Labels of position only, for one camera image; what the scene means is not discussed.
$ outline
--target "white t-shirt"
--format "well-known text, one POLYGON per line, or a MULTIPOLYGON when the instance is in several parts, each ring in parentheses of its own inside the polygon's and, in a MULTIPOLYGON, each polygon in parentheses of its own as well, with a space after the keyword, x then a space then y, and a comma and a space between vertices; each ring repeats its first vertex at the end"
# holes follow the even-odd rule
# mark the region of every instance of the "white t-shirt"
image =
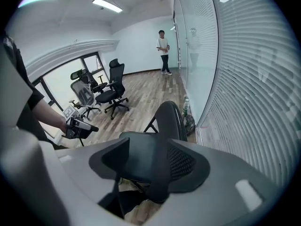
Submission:
MULTIPOLYGON (((168 45, 167 38, 163 38, 163 39, 162 38, 158 38, 156 48, 161 47, 161 48, 166 48, 167 49, 167 45, 168 45)), ((163 50, 159 49, 159 54, 160 55, 168 55, 168 52, 165 53, 163 50)))

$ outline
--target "hand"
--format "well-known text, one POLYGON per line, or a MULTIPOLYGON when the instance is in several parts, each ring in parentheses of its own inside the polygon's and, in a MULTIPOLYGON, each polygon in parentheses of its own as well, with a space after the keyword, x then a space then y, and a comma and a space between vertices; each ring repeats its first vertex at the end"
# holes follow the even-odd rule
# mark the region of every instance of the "hand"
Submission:
POLYGON ((67 124, 66 124, 66 119, 65 119, 63 116, 61 117, 59 129, 60 129, 64 134, 66 134, 66 132, 67 132, 67 124))

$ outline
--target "glass wall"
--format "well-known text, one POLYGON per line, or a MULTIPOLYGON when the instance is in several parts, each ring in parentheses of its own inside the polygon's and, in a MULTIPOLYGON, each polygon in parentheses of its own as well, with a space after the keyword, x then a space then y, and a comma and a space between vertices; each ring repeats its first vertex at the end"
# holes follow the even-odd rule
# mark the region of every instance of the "glass wall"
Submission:
POLYGON ((203 145, 235 154, 285 186, 301 150, 298 41, 273 0, 214 4, 219 56, 198 124, 203 145))
POLYGON ((181 52, 181 75, 195 121, 199 121, 212 88, 218 53, 213 0, 175 0, 181 52))
POLYGON ((179 63, 180 63, 180 73, 186 87, 186 79, 187 79, 187 36, 186 36, 186 28, 185 21, 183 17, 183 11, 181 7, 180 0, 174 0, 174 21, 177 32, 178 39, 178 49, 179 49, 179 63))

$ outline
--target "chair headrest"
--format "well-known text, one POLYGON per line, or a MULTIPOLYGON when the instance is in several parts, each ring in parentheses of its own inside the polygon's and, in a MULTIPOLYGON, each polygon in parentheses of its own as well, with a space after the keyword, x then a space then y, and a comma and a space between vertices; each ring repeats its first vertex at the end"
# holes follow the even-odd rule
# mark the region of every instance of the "chair headrest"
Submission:
POLYGON ((113 59, 113 60, 109 63, 109 67, 110 67, 110 68, 114 68, 114 67, 117 67, 117 66, 120 66, 120 63, 118 62, 118 59, 117 59, 117 58, 113 59))
POLYGON ((86 69, 81 69, 81 70, 77 70, 75 72, 73 72, 71 75, 70 75, 70 79, 73 81, 73 80, 76 80, 80 77, 82 77, 84 74, 86 74, 88 71, 86 69))

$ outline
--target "black pants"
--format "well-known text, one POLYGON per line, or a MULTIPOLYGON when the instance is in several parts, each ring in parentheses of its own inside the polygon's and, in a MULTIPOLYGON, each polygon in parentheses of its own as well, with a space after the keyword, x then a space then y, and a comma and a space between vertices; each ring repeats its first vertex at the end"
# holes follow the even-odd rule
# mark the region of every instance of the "black pants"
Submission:
POLYGON ((164 72, 165 70, 167 70, 167 72, 169 73, 169 69, 168 69, 168 55, 161 55, 162 61, 163 61, 163 67, 162 67, 162 72, 164 72))

